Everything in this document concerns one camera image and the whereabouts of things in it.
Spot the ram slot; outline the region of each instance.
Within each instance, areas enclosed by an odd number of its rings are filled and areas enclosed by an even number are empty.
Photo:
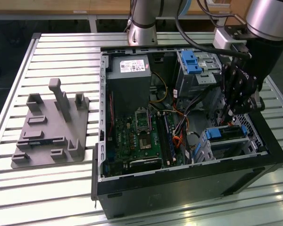
[[[167,139],[165,120],[162,115],[158,115],[158,116],[156,115],[155,118],[158,129],[160,148],[163,155],[163,161],[166,165],[170,165],[170,163],[172,163],[173,161],[173,158],[170,152],[170,145]]]
[[[172,160],[175,161],[175,150],[174,150],[174,145],[173,145],[173,141],[172,141],[172,133],[170,133],[170,131],[169,131],[170,126],[169,126],[169,122],[168,122],[168,119],[166,117],[166,114],[164,114],[164,119],[165,119],[165,125],[166,125],[166,137],[167,137],[168,142],[169,142]]]

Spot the power supply label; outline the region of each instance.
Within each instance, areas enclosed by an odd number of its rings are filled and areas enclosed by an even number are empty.
[[[121,73],[144,72],[145,63],[143,60],[124,60],[120,62]]]

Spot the sticker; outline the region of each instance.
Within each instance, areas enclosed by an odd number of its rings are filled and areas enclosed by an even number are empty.
[[[187,150],[185,150],[185,156],[187,156],[187,158],[190,159],[190,153]]]
[[[120,63],[121,73],[144,72],[145,64],[143,60],[124,60]]]
[[[200,66],[200,67],[206,67],[207,65],[206,65],[206,63],[198,63],[198,65]]]
[[[87,11],[83,11],[83,10],[76,10],[76,11],[74,11],[74,13],[87,13]]]
[[[173,96],[174,96],[174,98],[177,98],[177,90],[176,89],[173,90]]]

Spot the floor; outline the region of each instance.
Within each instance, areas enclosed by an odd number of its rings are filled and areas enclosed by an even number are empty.
[[[158,31],[172,31],[173,24],[161,24]],[[99,32],[122,32],[124,21],[111,20],[109,23],[98,22]],[[8,96],[9,89],[21,65],[22,59],[29,45],[31,36],[35,32],[41,33],[75,33],[90,32],[88,21],[5,21],[0,22],[0,112]],[[283,94],[283,54],[271,76]]]

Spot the metal table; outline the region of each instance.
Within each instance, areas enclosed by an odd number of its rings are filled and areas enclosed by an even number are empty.
[[[213,33],[190,33],[212,43]],[[185,43],[177,33],[159,33],[159,44]],[[0,225],[283,225],[283,167],[242,193],[108,221],[90,199],[92,150],[98,141],[101,46],[125,46],[123,33],[42,34],[32,39],[0,115]],[[54,98],[47,85],[59,77],[68,97],[84,92],[90,99],[86,156],[83,162],[57,167],[12,169],[28,108],[28,94]],[[283,96],[268,77],[261,91],[263,116],[283,148]]]

